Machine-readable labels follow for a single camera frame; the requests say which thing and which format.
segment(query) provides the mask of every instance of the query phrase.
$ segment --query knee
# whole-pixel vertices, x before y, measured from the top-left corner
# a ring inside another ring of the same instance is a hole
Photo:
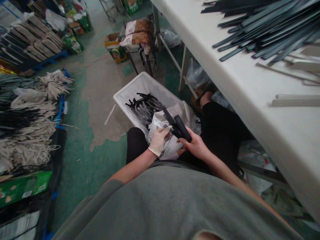
[[[128,138],[133,137],[133,136],[137,136],[141,133],[143,134],[143,131],[140,128],[137,128],[137,127],[130,128],[128,131]]]

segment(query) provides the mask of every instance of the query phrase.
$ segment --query black pants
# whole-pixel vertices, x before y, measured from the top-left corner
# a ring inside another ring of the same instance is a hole
[[[205,125],[200,134],[208,149],[220,158],[237,176],[243,174],[236,164],[240,143],[254,139],[238,115],[230,112],[215,102],[207,103],[202,108]],[[128,131],[127,164],[139,157],[149,147],[144,133],[139,128]],[[178,161],[188,163],[199,171],[211,174],[209,167],[200,159],[186,151]]]

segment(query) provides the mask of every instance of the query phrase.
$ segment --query bundle of cords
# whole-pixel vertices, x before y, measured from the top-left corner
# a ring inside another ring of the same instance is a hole
[[[37,88],[37,91],[45,91],[49,100],[57,99],[59,95],[69,93],[68,90],[72,90],[69,86],[74,81],[64,76],[60,70],[47,73],[45,77],[39,77],[38,79],[41,85]]]
[[[0,110],[10,107],[11,102],[17,97],[13,90],[16,88],[36,89],[39,80],[24,78],[13,74],[0,74]]]
[[[10,112],[21,122],[13,123]],[[5,132],[0,135],[0,174],[21,175],[37,171],[49,162],[50,151],[60,148],[50,146],[50,137],[55,131],[55,123],[50,119],[54,114],[52,101],[24,102],[19,97],[5,114],[0,112],[1,131]]]

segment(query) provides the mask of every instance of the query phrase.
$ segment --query white latex glove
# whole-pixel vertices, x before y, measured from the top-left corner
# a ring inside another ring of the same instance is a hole
[[[158,128],[152,135],[151,144],[148,148],[158,157],[163,150],[164,138],[168,134],[169,130],[170,127],[166,127],[165,129]]]

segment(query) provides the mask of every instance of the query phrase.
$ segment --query green floor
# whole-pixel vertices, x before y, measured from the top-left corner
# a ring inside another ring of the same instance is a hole
[[[46,72],[65,67],[71,77],[76,80],[73,84],[74,90],[67,98],[69,109],[64,118],[64,123],[77,126],[78,129],[66,128],[68,136],[64,149],[59,195],[55,205],[53,231],[59,229],[83,198],[95,194],[110,176],[125,165],[126,134],[119,141],[106,139],[103,145],[95,146],[93,151],[90,150],[94,133],[93,129],[89,127],[89,102],[83,99],[83,89],[88,87],[87,81],[90,78],[88,69],[107,54],[103,46],[104,37],[120,31],[123,22],[145,17],[152,13],[151,3],[144,1],[141,9],[133,16],[118,17],[116,18],[117,23],[111,24],[99,1],[87,1],[87,4],[94,31],[79,37],[85,47],[84,52],[68,59],[61,59],[57,64],[49,65],[40,73],[40,75],[43,75]],[[170,25],[164,17],[160,17],[160,26],[170,29]],[[172,52],[181,65],[183,49],[177,47]],[[192,94],[187,87],[181,93],[178,92],[180,73],[167,51],[157,53],[156,57],[158,66],[165,72],[165,87],[180,99],[189,102]],[[123,77],[135,76],[130,63],[120,64],[123,64],[122,73],[120,73],[123,74]],[[301,225],[300,222],[299,224],[293,224],[297,226],[298,231],[302,232],[306,239],[314,239],[317,236],[315,231],[305,228],[304,224]]]

